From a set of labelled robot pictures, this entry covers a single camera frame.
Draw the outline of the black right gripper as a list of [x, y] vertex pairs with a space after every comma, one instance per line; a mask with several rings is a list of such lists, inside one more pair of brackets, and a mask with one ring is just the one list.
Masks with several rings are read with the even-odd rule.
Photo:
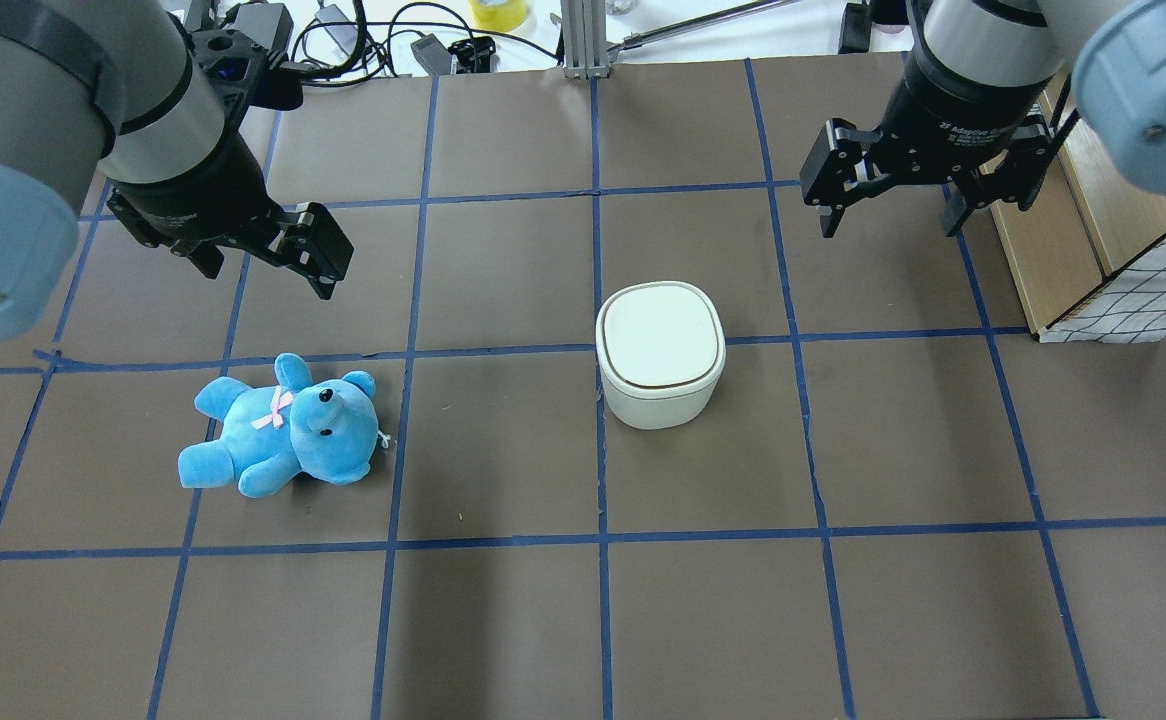
[[[802, 200], [817, 209], [820, 235], [830, 240], [845, 210], [891, 190], [894, 176], [935, 183], [958, 167], [941, 214], [944, 236], [961, 233], [975, 211], [993, 202], [1027, 211], [1053, 159], [1053, 132], [1044, 116], [1028, 116], [1016, 128], [1018, 117], [1016, 95], [1005, 88], [961, 97], [932, 85], [900, 85], [877, 130], [842, 118], [822, 124], [801, 167]], [[982, 170], [979, 165], [1000, 151], [993, 170]]]

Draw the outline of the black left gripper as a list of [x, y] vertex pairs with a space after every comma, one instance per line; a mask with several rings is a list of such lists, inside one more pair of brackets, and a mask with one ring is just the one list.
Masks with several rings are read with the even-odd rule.
[[164, 247], [213, 281], [236, 246], [304, 279], [322, 301], [333, 298], [353, 260], [353, 242], [321, 202], [285, 210], [260, 176], [117, 182], [106, 207], [141, 246]]

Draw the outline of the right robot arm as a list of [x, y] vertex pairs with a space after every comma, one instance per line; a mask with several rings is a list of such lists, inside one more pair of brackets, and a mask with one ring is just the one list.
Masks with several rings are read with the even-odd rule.
[[957, 235], [993, 202], [1027, 210], [1077, 123], [1166, 196], [1166, 1], [907, 1], [915, 39], [880, 123], [826, 120], [799, 173], [822, 237], [900, 186], [955, 186]]

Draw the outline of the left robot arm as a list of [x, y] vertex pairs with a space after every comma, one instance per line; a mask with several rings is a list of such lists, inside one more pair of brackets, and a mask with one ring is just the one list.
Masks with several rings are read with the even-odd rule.
[[240, 133], [250, 109], [289, 111], [323, 68], [289, 58], [281, 4], [0, 1], [0, 342], [30, 331], [77, 246], [94, 174], [149, 249], [208, 278], [226, 249], [330, 299], [353, 242], [330, 210], [285, 210]]

